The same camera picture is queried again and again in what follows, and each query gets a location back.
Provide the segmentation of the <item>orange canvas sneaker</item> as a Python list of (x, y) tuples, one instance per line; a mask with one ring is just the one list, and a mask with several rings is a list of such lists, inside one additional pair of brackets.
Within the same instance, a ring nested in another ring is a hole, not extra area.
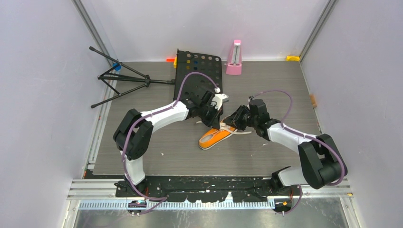
[(220, 143), (221, 141), (231, 137), (231, 136), (227, 136), (225, 138), (223, 137), (201, 137), (198, 140), (198, 146), (202, 149), (202, 150), (208, 150), (211, 147), (215, 146), (216, 144)]

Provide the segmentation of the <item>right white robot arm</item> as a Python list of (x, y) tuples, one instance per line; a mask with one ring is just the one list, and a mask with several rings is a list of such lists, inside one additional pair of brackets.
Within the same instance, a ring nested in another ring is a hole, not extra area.
[(299, 167), (285, 167), (271, 175), (271, 188), (278, 195), (285, 194), (293, 185), (307, 184), (314, 189), (337, 185), (348, 173), (330, 135), (316, 136), (288, 127), (280, 120), (270, 117), (267, 106), (261, 99), (250, 100), (248, 105), (241, 105), (223, 122), (236, 130), (253, 128), (258, 136), (298, 154)]

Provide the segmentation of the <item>white shoelace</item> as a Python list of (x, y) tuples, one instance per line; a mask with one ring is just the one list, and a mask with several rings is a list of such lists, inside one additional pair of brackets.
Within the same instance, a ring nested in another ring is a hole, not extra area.
[(249, 132), (239, 132), (238, 129), (231, 127), (227, 125), (223, 120), (220, 121), (220, 128), (219, 129), (210, 129), (207, 133), (203, 135), (203, 137), (227, 137), (231, 135), (245, 135), (245, 134), (250, 134), (252, 133), (251, 131)]

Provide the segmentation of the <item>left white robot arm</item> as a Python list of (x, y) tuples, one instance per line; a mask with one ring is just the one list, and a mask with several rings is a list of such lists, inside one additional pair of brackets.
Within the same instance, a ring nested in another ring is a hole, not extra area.
[(129, 110), (113, 135), (124, 163), (124, 176), (129, 182), (127, 190), (135, 197), (145, 193), (143, 155), (153, 133), (172, 123), (194, 117), (199, 117), (207, 127), (219, 129), (223, 104), (228, 100), (226, 94), (206, 91), (201, 94), (190, 93), (152, 111)]

